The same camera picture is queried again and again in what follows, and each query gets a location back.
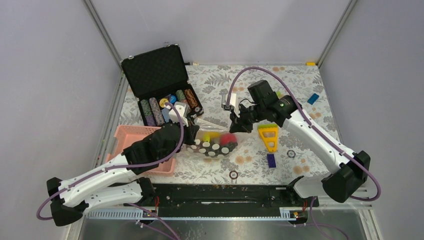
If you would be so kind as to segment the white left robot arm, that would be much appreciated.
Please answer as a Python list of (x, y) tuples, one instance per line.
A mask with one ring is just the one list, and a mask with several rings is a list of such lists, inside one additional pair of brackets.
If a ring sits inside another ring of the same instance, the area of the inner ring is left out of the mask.
[(50, 204), (50, 219), (58, 227), (72, 224), (90, 211), (105, 206), (140, 202), (152, 204), (155, 192), (150, 180), (136, 180), (140, 174), (158, 168), (192, 141), (189, 106), (182, 102), (166, 103), (170, 122), (142, 140), (132, 143), (110, 161), (86, 173), (61, 180), (53, 177), (46, 182)]

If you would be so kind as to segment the black toy grapes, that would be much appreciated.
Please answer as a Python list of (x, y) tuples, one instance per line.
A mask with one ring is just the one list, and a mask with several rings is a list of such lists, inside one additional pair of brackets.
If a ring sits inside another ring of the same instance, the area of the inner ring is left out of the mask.
[(188, 146), (187, 150), (191, 153), (208, 158), (224, 158), (232, 153), (237, 147), (237, 142), (228, 142), (222, 145), (209, 141), (198, 141), (194, 145)]

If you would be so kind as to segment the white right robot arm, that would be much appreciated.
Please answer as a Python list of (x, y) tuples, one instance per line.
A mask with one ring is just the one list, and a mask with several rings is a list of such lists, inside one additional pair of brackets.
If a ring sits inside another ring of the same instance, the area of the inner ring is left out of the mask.
[(253, 125), (267, 120), (295, 135), (325, 165), (328, 172), (300, 176), (288, 186), (287, 201), (301, 205), (309, 197), (328, 196), (338, 203), (352, 198), (354, 192), (368, 179), (371, 157), (365, 152), (354, 152), (328, 134), (291, 95), (278, 97), (266, 80), (248, 87), (251, 106), (239, 103), (235, 93), (222, 98), (222, 108), (230, 111), (231, 133), (251, 133)]

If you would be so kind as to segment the clear zip top bag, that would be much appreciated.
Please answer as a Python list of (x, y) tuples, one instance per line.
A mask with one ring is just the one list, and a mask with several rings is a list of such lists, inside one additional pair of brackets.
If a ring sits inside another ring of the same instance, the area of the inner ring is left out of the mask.
[[(203, 141), (202, 138), (203, 138), (203, 134), (205, 132), (219, 132), (221, 135), (230, 133), (228, 128), (225, 128), (223, 126), (220, 126), (220, 125), (214, 124), (212, 122), (203, 120), (201, 118), (195, 119), (194, 120), (194, 123), (199, 126), (199, 131), (198, 131), (198, 133), (197, 133), (197, 135), (195, 137), (195, 142)], [(201, 158), (204, 158), (204, 159), (225, 159), (225, 158), (229, 158), (250, 137), (250, 134), (249, 133), (245, 133), (245, 132), (236, 132), (236, 133), (232, 133), (232, 134), (235, 134), (236, 137), (237, 137), (238, 147), (232, 153), (230, 153), (228, 156), (226, 156), (224, 158), (205, 157), (205, 156), (202, 156), (200, 154), (196, 154), (196, 153), (190, 152), (190, 151), (187, 150), (187, 147), (188, 146), (191, 146), (191, 145), (187, 145), (187, 144), (184, 146), (184, 150), (188, 154), (190, 154), (190, 155), (201, 157)], [(220, 144), (220, 138), (214, 139), (214, 141), (211, 141), (211, 143), (218, 143), (218, 144)]]

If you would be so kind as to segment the yellow toy banana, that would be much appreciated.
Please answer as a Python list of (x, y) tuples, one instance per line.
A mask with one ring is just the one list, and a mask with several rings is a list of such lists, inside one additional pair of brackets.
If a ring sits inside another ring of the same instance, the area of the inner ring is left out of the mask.
[(221, 136), (221, 134), (219, 132), (208, 131), (208, 132), (205, 132), (203, 134), (202, 140), (204, 142), (209, 142), (210, 143), (211, 141), (214, 141), (214, 139), (219, 139), (220, 136)]

